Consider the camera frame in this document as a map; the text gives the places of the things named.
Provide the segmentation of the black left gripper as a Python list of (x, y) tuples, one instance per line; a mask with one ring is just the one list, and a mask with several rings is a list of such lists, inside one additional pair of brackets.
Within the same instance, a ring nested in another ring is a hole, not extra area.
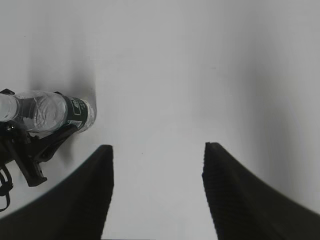
[[(58, 91), (54, 94), (63, 96)], [(0, 92), (0, 169), (8, 176), (8, 182), (11, 177), (7, 164), (11, 161), (17, 164), (28, 186), (46, 182), (40, 163), (51, 160), (59, 147), (78, 131), (70, 124), (45, 137), (32, 136), (46, 131), (47, 102), (36, 94), (15, 95), (9, 89)]]

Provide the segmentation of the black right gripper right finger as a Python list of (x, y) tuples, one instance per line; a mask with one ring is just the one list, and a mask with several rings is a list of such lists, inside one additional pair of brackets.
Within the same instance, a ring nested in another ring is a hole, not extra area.
[(202, 180), (219, 240), (318, 240), (319, 214), (273, 189), (207, 142)]

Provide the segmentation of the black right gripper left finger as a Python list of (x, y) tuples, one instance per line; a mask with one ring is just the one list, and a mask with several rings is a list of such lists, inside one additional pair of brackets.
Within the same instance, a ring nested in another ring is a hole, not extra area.
[(113, 188), (113, 148), (101, 145), (53, 189), (2, 218), (0, 238), (100, 240)]

